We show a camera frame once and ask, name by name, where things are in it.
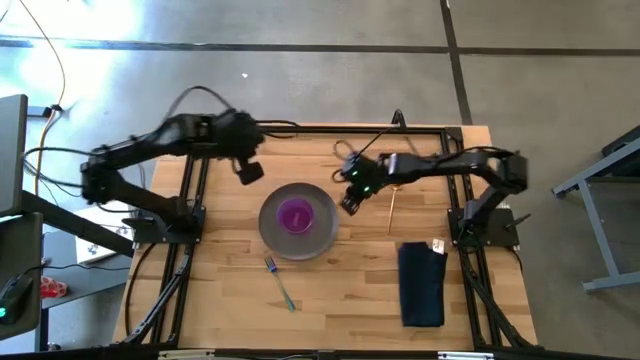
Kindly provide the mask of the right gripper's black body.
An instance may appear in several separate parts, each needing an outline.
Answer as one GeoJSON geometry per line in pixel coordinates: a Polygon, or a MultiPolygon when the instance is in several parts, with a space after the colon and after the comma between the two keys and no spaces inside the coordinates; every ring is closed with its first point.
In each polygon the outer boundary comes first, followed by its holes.
{"type": "Polygon", "coordinates": [[[385,168],[377,161],[358,153],[344,161],[340,175],[348,183],[345,195],[349,198],[370,198],[388,185],[385,168]]]}

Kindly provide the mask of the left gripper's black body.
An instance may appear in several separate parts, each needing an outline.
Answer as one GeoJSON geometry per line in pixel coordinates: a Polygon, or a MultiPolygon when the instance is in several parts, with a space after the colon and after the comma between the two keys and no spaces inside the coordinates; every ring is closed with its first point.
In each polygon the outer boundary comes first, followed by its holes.
{"type": "Polygon", "coordinates": [[[259,162],[250,162],[247,159],[233,159],[231,166],[242,185],[249,185],[264,176],[263,168],[259,162]]]}

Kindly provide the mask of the wooden chopstick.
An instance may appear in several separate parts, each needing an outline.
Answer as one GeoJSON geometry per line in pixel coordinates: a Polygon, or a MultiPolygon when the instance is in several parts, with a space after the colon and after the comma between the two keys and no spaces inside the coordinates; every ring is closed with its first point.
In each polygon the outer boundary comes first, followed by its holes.
{"type": "Polygon", "coordinates": [[[394,184],[394,185],[391,186],[391,189],[392,189],[392,196],[391,196],[391,201],[390,201],[389,215],[388,215],[388,225],[387,225],[387,234],[388,235],[391,234],[391,229],[392,229],[392,226],[393,226],[394,213],[395,213],[395,207],[396,207],[396,201],[397,201],[397,194],[402,189],[402,186],[398,185],[398,184],[394,184]]]}

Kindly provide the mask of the purple translucent bowl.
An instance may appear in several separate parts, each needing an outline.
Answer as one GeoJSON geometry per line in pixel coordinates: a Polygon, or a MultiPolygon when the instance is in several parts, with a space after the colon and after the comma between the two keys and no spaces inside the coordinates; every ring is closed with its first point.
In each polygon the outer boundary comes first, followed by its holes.
{"type": "Polygon", "coordinates": [[[313,225],[314,209],[306,199],[289,198],[278,206],[276,216],[283,230],[299,235],[307,232],[313,225]]]}

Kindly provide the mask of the grey round plate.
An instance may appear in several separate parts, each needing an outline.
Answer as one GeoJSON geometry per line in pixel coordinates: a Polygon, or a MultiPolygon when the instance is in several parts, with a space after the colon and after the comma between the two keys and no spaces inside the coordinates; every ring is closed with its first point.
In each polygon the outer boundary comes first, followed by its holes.
{"type": "Polygon", "coordinates": [[[258,228],[265,245],[280,257],[307,260],[325,252],[337,238],[339,219],[331,196],[309,183],[290,183],[273,191],[263,203],[258,228]],[[278,206],[289,198],[303,198],[314,209],[311,228],[299,235],[283,230],[277,220],[278,206]]]}

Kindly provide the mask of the navy blue folded napkin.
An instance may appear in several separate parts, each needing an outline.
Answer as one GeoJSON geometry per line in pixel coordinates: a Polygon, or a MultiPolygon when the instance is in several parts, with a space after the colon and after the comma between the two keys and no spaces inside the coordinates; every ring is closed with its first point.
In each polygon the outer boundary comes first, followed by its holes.
{"type": "Polygon", "coordinates": [[[444,279],[448,254],[425,242],[403,243],[398,250],[398,282],[404,327],[441,327],[445,322],[444,279]]]}

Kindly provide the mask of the iridescent metal fork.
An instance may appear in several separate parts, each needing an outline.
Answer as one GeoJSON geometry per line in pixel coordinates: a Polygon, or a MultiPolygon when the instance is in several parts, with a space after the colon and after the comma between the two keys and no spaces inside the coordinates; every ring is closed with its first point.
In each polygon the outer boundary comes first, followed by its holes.
{"type": "Polygon", "coordinates": [[[278,287],[281,291],[282,296],[284,297],[284,300],[286,302],[287,308],[290,312],[295,312],[296,311],[296,306],[295,303],[293,302],[293,300],[291,299],[291,297],[289,296],[289,294],[287,293],[280,277],[279,277],[279,272],[278,272],[278,267],[274,261],[274,259],[271,256],[268,256],[264,259],[265,264],[267,269],[269,270],[269,272],[274,276],[274,278],[276,279],[276,282],[278,284],[278,287]]]}

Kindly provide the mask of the white sheet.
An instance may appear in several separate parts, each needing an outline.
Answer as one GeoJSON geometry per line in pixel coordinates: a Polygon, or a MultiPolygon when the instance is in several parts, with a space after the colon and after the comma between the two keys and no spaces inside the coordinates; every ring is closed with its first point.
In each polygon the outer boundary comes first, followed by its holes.
{"type": "Polygon", "coordinates": [[[76,260],[78,264],[89,264],[106,257],[116,255],[117,252],[103,246],[111,237],[104,235],[113,233],[116,237],[127,239],[131,242],[134,238],[134,230],[123,222],[132,215],[132,208],[120,201],[111,201],[105,205],[94,205],[74,212],[75,215],[90,221],[101,228],[100,231],[89,229],[85,237],[75,236],[76,260]]]}

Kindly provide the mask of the black desk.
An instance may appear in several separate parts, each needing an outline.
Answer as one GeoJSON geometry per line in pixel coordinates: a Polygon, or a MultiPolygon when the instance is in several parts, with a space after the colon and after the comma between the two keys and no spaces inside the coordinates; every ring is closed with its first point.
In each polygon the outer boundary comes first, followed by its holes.
{"type": "Polygon", "coordinates": [[[0,324],[0,341],[36,332],[36,350],[47,348],[49,310],[126,282],[126,265],[133,256],[133,243],[107,232],[103,246],[117,252],[103,264],[78,264],[75,236],[85,237],[89,229],[100,231],[96,224],[84,220],[32,193],[21,194],[21,207],[12,216],[0,217],[0,290],[13,276],[29,275],[32,288],[20,319],[10,325],[0,324]],[[43,299],[41,277],[51,277],[68,285],[62,298],[43,299]]]}

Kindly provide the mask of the small red object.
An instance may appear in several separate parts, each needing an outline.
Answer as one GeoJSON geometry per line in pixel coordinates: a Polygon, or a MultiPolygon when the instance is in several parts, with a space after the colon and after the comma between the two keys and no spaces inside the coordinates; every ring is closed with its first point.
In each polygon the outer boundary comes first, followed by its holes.
{"type": "Polygon", "coordinates": [[[59,282],[51,277],[42,276],[40,284],[40,295],[43,299],[62,298],[68,293],[68,285],[59,282]]]}

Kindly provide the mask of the grey metal bench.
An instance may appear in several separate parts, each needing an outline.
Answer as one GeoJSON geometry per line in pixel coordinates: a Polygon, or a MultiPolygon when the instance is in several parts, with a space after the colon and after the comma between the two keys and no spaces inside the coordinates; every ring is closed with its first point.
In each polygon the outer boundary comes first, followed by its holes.
{"type": "Polygon", "coordinates": [[[607,275],[585,281],[586,292],[640,285],[640,125],[601,149],[602,158],[551,189],[577,191],[607,275]]]}

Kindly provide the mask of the dark computer monitor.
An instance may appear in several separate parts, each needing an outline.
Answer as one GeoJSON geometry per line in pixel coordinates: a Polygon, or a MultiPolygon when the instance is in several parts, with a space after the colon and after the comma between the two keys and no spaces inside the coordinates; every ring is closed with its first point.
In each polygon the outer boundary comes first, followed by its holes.
{"type": "Polygon", "coordinates": [[[27,108],[24,94],[0,98],[0,217],[21,207],[27,108]]]}

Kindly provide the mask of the black computer mouse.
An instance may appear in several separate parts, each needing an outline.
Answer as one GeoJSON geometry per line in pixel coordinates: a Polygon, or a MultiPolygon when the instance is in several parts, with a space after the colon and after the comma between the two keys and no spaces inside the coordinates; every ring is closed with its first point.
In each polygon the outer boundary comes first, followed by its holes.
{"type": "Polygon", "coordinates": [[[29,275],[11,277],[0,290],[0,324],[16,323],[24,313],[33,280],[29,275]]]}

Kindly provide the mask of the black aluminium table frame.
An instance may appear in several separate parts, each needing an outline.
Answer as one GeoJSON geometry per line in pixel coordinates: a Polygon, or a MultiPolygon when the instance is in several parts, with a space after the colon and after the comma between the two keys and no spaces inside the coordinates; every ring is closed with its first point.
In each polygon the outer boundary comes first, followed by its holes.
{"type": "Polygon", "coordinates": [[[405,242],[449,239],[447,212],[465,190],[484,190],[478,177],[431,177],[397,194],[391,234],[387,234],[392,192],[365,201],[353,216],[341,214],[337,238],[323,254],[304,261],[278,258],[279,277],[296,306],[287,308],[276,279],[265,265],[269,249],[258,231],[259,211],[277,188],[295,182],[316,185],[333,201],[344,193],[332,172],[336,152],[348,146],[369,155],[416,147],[423,154],[485,145],[486,127],[458,129],[417,126],[390,134],[368,124],[309,124],[291,139],[270,138],[258,150],[264,176],[242,185],[226,161],[195,163],[207,177],[204,234],[194,250],[180,325],[167,313],[165,334],[177,343],[146,341],[136,359],[178,360],[224,356],[286,357],[322,355],[412,355],[425,351],[465,351],[490,333],[489,315],[463,282],[460,257],[448,252],[444,279],[445,322],[441,327],[404,327],[398,287],[397,252],[405,242]]]}

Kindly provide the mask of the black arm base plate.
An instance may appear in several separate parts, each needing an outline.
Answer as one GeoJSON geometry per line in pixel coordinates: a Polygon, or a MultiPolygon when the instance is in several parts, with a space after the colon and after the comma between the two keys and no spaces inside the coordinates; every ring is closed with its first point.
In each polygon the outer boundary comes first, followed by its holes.
{"type": "Polygon", "coordinates": [[[518,247],[520,245],[515,219],[510,209],[494,210],[486,225],[465,224],[463,214],[464,211],[460,208],[449,209],[447,212],[451,239],[455,246],[459,243],[467,247],[518,247]]]}
{"type": "Polygon", "coordinates": [[[205,207],[188,206],[185,214],[171,219],[137,210],[122,222],[133,229],[133,241],[139,244],[194,245],[201,240],[205,218],[205,207]]]}

